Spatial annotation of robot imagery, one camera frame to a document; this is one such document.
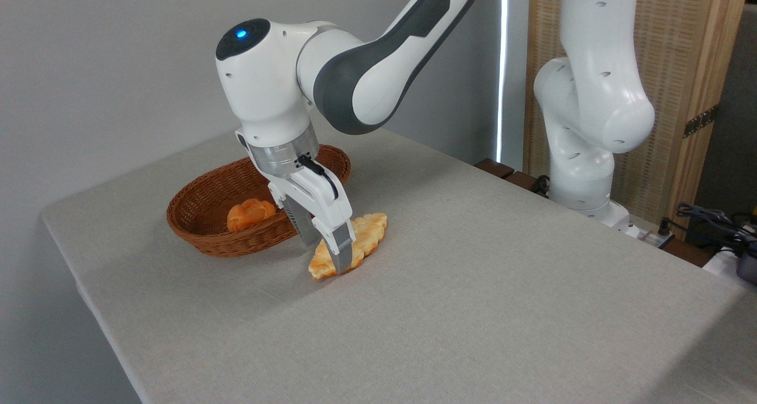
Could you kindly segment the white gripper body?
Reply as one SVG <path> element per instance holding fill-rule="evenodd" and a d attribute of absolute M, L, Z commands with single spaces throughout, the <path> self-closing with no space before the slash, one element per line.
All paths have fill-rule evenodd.
<path fill-rule="evenodd" d="M 278 201 L 291 196 L 311 213 L 312 223 L 321 235 L 331 235 L 352 217 L 346 191 L 330 170 L 324 176 L 301 169 L 281 176 L 268 174 L 267 179 L 276 205 L 281 208 Z"/>

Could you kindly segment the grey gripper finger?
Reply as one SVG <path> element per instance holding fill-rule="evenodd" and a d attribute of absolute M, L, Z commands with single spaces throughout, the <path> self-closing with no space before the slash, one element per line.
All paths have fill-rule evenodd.
<path fill-rule="evenodd" d="M 284 197 L 278 203 L 280 203 L 281 208 L 286 213 L 306 247 L 311 247 L 321 242 L 322 235 L 313 225 L 311 213 L 305 207 L 296 202 L 291 196 Z"/>
<path fill-rule="evenodd" d="M 316 247 L 312 258 L 312 275 L 336 275 L 349 271 L 352 267 L 352 242 L 354 231 L 348 219 L 332 234 L 334 245 L 323 239 Z"/>

